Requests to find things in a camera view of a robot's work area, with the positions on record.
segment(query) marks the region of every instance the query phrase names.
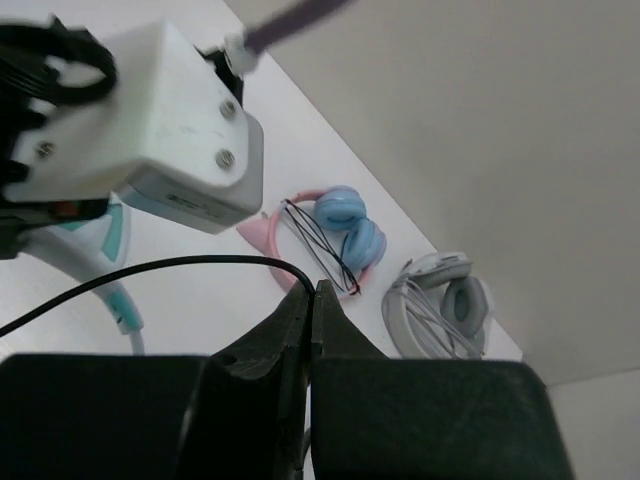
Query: black cable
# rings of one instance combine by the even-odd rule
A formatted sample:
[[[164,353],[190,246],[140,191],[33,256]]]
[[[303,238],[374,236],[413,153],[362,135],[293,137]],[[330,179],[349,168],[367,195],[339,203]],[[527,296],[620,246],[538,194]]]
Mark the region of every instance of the black cable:
[[[161,268],[175,267],[178,265],[194,265],[202,263],[238,263],[249,265],[266,265],[269,267],[275,267],[285,270],[294,275],[309,294],[309,307],[311,308],[313,298],[315,295],[315,289],[309,277],[307,277],[302,270],[298,267],[285,262],[284,260],[277,260],[275,258],[260,257],[256,255],[194,255],[189,257],[175,257],[165,258],[162,260],[156,260],[154,262],[141,263],[140,265],[134,265],[132,267],[123,268],[102,277],[95,278],[89,282],[78,285],[66,292],[61,293],[57,297],[43,303],[39,307],[34,308],[30,312],[8,323],[4,327],[0,328],[0,338],[11,332],[16,331],[18,328],[25,326],[27,323],[35,320],[39,316],[47,313],[49,310],[54,309],[58,305],[71,300],[72,298],[82,295],[85,292],[93,290],[94,288],[101,287],[107,283],[119,280],[121,278],[130,277],[142,272],[149,272],[151,270],[159,270]]]
[[[304,209],[298,207],[296,204],[294,204],[290,200],[285,200],[285,202],[286,202],[287,206],[284,208],[284,211],[289,215],[292,223],[297,228],[297,230],[300,233],[302,239],[304,240],[304,242],[309,247],[309,250],[311,250],[311,253],[313,253],[313,255],[316,258],[317,262],[321,265],[321,267],[325,271],[325,273],[327,273],[327,275],[329,276],[329,278],[331,279],[333,284],[337,288],[342,290],[342,291],[349,291],[352,286],[355,286],[356,288],[355,288],[355,291],[352,293],[352,295],[356,295],[356,294],[360,293],[360,285],[358,284],[358,279],[356,278],[355,274],[351,271],[351,269],[349,267],[347,267],[347,265],[342,260],[343,255],[344,255],[345,243],[343,242],[341,252],[340,252],[340,254],[338,254],[338,252],[331,245],[331,242],[329,242],[329,239],[325,235],[325,233],[322,230],[322,228],[320,228],[320,225],[318,225],[316,220],[311,215],[309,215],[308,212],[306,212]],[[304,221],[304,223],[306,223],[306,225],[309,228],[309,230],[311,230],[313,233],[309,232],[309,230],[307,230],[304,227],[304,225],[300,224],[300,222],[289,211],[289,207],[293,208],[295,210],[295,212],[298,215],[300,215],[300,218],[302,218],[302,220]],[[309,243],[309,239],[312,240],[324,252],[328,253],[333,258],[333,260],[339,265],[341,276],[342,276],[342,281],[343,281],[343,284],[344,284],[344,288],[342,288],[342,286],[339,284],[339,282],[336,281],[333,278],[333,275],[331,275],[329,273],[326,265],[322,262],[322,260],[318,257],[318,255],[315,253],[315,251],[311,247],[311,244]]]
[[[289,211],[288,208],[285,207],[284,211],[287,213],[287,215],[289,215],[289,218],[291,220],[291,223],[293,223],[293,225],[296,227],[296,229],[298,230],[298,233],[300,234],[300,238],[302,238],[302,240],[304,241],[304,243],[306,243],[309,251],[311,252],[311,254],[314,256],[314,258],[316,259],[316,262],[318,264],[320,264],[320,266],[322,267],[322,270],[324,270],[324,273],[327,275],[327,277],[329,277],[329,280],[331,280],[331,282],[340,289],[340,291],[344,292],[344,288],[342,287],[342,285],[340,285],[335,278],[333,278],[333,275],[331,274],[331,272],[329,271],[329,268],[324,264],[324,262],[322,261],[322,259],[320,258],[320,256],[316,253],[316,251],[313,249],[313,247],[311,246],[311,243],[309,242],[309,239],[311,239],[316,245],[318,245],[322,250],[324,250],[325,252],[329,253],[331,255],[331,252],[329,251],[329,249],[324,246],[321,245],[315,238],[313,238],[313,236],[300,224],[300,222],[298,222],[293,214]]]

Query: cat ear headphones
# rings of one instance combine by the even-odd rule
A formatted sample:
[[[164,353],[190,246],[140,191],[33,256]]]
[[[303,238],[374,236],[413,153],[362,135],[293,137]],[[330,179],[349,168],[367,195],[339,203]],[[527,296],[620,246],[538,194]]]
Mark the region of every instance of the cat ear headphones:
[[[352,272],[360,272],[348,291],[339,293],[345,297],[358,292],[367,283],[373,269],[387,249],[387,237],[375,222],[367,218],[367,208],[356,190],[347,186],[336,186],[328,190],[306,190],[283,201],[268,218],[250,220],[236,229],[253,247],[263,255],[280,259],[276,243],[276,229],[282,212],[289,205],[315,202],[312,220],[324,230],[346,231],[340,253],[341,262]],[[288,291],[295,283],[293,275],[271,268],[278,284]]]

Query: headphones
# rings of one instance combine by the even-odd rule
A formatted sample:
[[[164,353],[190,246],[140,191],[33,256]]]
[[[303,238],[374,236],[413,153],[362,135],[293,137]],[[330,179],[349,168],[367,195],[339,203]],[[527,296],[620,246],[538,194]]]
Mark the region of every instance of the headphones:
[[[130,236],[129,207],[112,196],[100,218],[31,230],[24,252],[84,283],[124,267]],[[93,293],[105,304],[120,333],[129,335],[134,355],[144,355],[144,323],[124,285],[114,281]]]
[[[375,222],[367,218],[367,207],[355,189],[340,185],[328,190],[300,192],[281,202],[271,217],[249,220],[236,227],[236,230],[263,255],[280,259],[276,229],[282,212],[289,205],[310,201],[315,202],[312,218],[320,228],[347,232],[340,259],[349,270],[361,273],[357,283],[339,296],[353,295],[368,281],[387,249],[386,235]],[[276,268],[270,270],[285,291],[295,284],[295,277],[290,273]]]
[[[494,302],[487,285],[471,275],[471,265],[464,253],[454,252],[405,266],[383,301],[387,329],[403,356],[482,356]]]

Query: table surface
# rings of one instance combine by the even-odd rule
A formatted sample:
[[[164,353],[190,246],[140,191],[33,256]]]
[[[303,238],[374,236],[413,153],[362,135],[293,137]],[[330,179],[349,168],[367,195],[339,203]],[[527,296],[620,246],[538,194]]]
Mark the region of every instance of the table surface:
[[[49,12],[67,25],[86,26],[98,38],[165,18],[201,48],[219,45],[225,35],[242,28],[238,18],[217,0],[3,2],[5,16],[42,19]],[[265,131],[266,211],[300,190],[348,184],[358,189],[369,216],[387,234],[389,247],[374,278],[364,294],[344,308],[378,348],[398,356],[384,327],[380,300],[407,260],[433,252],[434,247],[268,56],[247,79],[245,107]],[[132,217],[128,264],[180,255],[256,253],[233,229],[211,236],[138,211]],[[282,230],[283,256],[318,280],[318,267],[293,235]],[[259,266],[177,267],[127,278],[123,283],[145,319],[143,333],[151,354],[214,353],[264,319],[283,297],[268,270]],[[0,324],[73,285],[64,274],[25,255],[0,263]],[[0,340],[0,358],[17,351],[128,353],[130,346],[102,304],[87,294]],[[496,322],[487,354],[491,358],[521,357]]]

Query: gray headphones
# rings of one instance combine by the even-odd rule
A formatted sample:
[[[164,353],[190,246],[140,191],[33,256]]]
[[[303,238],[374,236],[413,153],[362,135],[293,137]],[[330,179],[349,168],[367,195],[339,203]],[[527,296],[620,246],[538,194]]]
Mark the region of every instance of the gray headphones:
[[[399,298],[392,303],[388,300],[394,293]],[[387,313],[384,315],[387,328],[404,356],[479,358],[482,355],[483,327],[493,315],[493,298],[484,282],[471,276],[471,261],[464,253],[434,253],[410,262],[385,295],[385,302],[383,314]],[[391,306],[396,308],[394,315],[388,314]],[[434,324],[448,332],[448,342],[435,338],[431,328]],[[421,328],[431,332],[425,334]],[[429,335],[432,341],[425,340]],[[467,350],[467,355],[457,353],[460,348],[456,350],[454,340]]]

